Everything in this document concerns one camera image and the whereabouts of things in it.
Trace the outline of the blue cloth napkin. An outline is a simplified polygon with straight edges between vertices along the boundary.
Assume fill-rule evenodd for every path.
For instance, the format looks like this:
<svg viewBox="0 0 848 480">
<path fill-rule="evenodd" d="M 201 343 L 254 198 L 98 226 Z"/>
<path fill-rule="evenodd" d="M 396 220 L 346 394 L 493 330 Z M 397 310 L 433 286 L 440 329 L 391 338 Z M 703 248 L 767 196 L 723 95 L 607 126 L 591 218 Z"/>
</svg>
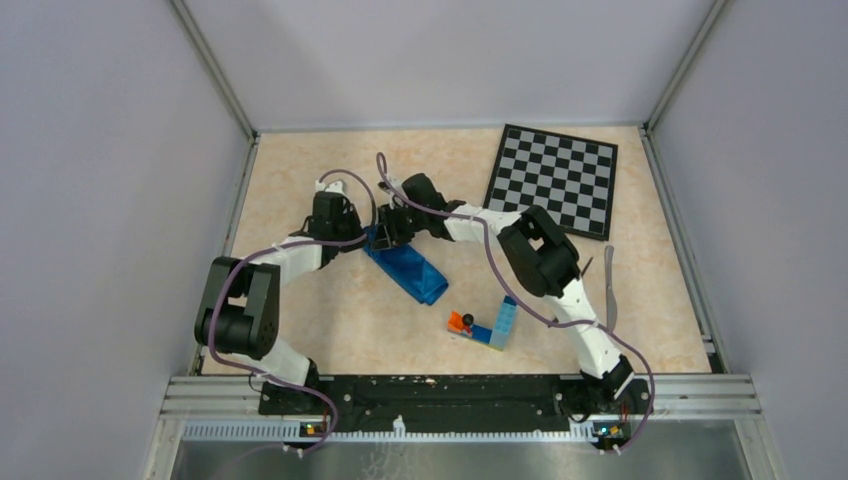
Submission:
<svg viewBox="0 0 848 480">
<path fill-rule="evenodd" d="M 448 290 L 448 279 L 411 245 L 377 250 L 375 228 L 366 227 L 365 233 L 366 255 L 418 303 L 432 306 Z"/>
</svg>

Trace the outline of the colourful toy brick assembly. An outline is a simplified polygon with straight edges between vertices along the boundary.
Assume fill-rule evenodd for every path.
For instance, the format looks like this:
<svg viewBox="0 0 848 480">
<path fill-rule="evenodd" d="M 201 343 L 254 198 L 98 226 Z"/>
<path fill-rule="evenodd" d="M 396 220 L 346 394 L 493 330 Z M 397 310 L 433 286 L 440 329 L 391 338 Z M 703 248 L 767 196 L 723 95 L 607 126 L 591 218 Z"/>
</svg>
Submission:
<svg viewBox="0 0 848 480">
<path fill-rule="evenodd" d="M 512 333 L 516 316 L 516 301 L 505 296 L 491 324 L 479 324 L 472 314 L 453 311 L 446 323 L 446 330 L 453 335 L 503 351 Z"/>
</svg>

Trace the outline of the silver metal knife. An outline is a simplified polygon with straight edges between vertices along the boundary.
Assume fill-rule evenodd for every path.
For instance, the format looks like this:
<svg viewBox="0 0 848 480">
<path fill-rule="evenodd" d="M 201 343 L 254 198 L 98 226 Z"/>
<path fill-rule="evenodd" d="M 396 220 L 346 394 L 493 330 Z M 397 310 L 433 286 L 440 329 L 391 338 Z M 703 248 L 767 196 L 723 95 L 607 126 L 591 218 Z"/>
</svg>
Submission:
<svg viewBox="0 0 848 480">
<path fill-rule="evenodd" d="M 604 285 L 605 285 L 605 304 L 606 304 L 606 326 L 610 331 L 613 331 L 618 320 L 618 302 L 613 285 L 613 259 L 615 249 L 611 244 L 607 244 L 604 249 Z"/>
</svg>

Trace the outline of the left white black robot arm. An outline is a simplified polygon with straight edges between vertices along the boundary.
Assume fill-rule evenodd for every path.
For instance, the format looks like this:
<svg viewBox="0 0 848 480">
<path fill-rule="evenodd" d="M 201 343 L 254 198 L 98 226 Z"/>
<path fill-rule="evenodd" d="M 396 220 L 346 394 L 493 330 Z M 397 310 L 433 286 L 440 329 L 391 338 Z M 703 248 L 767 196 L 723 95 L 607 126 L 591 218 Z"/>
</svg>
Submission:
<svg viewBox="0 0 848 480">
<path fill-rule="evenodd" d="M 326 267 L 341 253 L 362 248 L 365 240 L 345 183 L 317 182 L 311 214 L 300 230 L 247 260 L 220 256 L 212 261 L 195 340 L 210 353 L 229 355 L 226 365 L 284 385 L 283 401 L 295 412 L 314 410 L 321 388 L 310 379 L 313 362 L 278 338 L 281 288 Z"/>
</svg>

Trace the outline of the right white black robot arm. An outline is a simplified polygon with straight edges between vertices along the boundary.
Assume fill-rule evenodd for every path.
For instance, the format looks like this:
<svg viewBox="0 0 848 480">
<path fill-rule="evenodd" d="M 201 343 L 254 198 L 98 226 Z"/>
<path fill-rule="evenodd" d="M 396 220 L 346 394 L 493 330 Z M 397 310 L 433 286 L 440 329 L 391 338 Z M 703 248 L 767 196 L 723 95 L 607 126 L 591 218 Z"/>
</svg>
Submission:
<svg viewBox="0 0 848 480">
<path fill-rule="evenodd" d="M 531 206 L 523 212 L 498 212 L 446 201 L 423 173 L 403 182 L 383 177 L 379 187 L 389 202 L 378 211 L 378 246 L 406 244 L 421 231 L 447 241 L 479 243 L 487 251 L 498 246 L 520 286 L 551 308 L 549 326 L 565 329 L 587 382 L 589 404 L 612 412 L 626 400 L 633 367 L 588 299 L 577 248 L 546 210 Z"/>
</svg>

